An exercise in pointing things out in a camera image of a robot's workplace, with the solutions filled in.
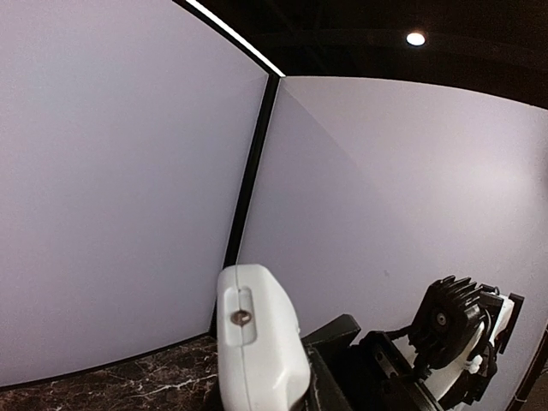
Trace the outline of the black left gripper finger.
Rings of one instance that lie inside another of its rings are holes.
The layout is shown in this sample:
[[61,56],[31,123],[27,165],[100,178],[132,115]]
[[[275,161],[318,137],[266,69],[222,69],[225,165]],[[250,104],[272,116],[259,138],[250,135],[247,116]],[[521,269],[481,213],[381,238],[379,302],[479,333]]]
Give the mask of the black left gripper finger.
[[351,410],[336,381],[337,361],[361,328],[350,314],[342,314],[301,339],[311,368],[303,410]]

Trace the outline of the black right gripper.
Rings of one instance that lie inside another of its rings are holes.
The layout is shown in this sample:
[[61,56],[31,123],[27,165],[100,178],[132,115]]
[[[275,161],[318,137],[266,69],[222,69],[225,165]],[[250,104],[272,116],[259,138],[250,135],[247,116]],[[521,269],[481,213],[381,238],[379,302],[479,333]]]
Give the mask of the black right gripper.
[[360,340],[370,373],[369,407],[442,407],[426,388],[432,369],[447,366],[488,319],[498,288],[449,276],[427,289],[410,325],[396,331],[370,331]]

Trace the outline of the white remote control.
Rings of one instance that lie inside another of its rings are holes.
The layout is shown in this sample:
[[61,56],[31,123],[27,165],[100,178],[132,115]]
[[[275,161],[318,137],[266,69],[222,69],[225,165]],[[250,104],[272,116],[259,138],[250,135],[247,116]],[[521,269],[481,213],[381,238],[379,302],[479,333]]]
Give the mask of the white remote control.
[[226,410],[301,410],[311,367],[299,320],[262,265],[232,265],[217,281],[217,369]]

